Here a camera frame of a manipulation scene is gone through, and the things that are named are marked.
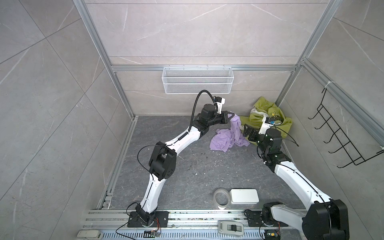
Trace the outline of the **purple cloth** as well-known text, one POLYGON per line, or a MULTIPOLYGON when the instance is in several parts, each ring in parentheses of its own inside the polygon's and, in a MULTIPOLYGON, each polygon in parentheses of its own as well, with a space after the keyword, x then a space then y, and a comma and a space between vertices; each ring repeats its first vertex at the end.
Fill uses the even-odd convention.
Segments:
POLYGON ((248 147, 250 142, 243 136, 241 131, 241 120, 238 115, 234 115, 230 120, 229 129, 217 129, 216 135, 211 139, 210 149, 212 151, 227 152, 234 145, 238 147, 248 147))

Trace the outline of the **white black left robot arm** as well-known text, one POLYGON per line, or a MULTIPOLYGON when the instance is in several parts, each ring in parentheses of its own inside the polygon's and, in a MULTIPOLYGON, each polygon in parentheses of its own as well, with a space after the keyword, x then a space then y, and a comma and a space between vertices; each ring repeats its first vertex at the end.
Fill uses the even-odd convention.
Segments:
POLYGON ((192 116, 192 121, 184 132, 168 142, 154 145, 149 161, 149 183, 142 201, 135 208, 142 225, 148 227, 155 220, 162 188, 176 169, 177 156, 204 136, 211 126, 227 124, 234 115, 232 112, 222 111, 218 104, 206 104, 201 113, 192 116))

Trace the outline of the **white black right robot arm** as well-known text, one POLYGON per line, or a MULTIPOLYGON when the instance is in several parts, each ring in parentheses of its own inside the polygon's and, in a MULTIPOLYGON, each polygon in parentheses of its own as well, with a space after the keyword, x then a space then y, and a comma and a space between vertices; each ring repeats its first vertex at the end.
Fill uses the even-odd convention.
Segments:
POLYGON ((263 224, 271 226, 284 223, 303 233, 308 240, 350 238, 346 204, 332 199, 298 170, 281 150, 283 138, 279 130, 271 127, 260 134, 259 130, 245 125, 243 136, 257 144, 258 157, 291 188, 307 210, 303 213, 281 202, 266 203, 261 213, 263 224))

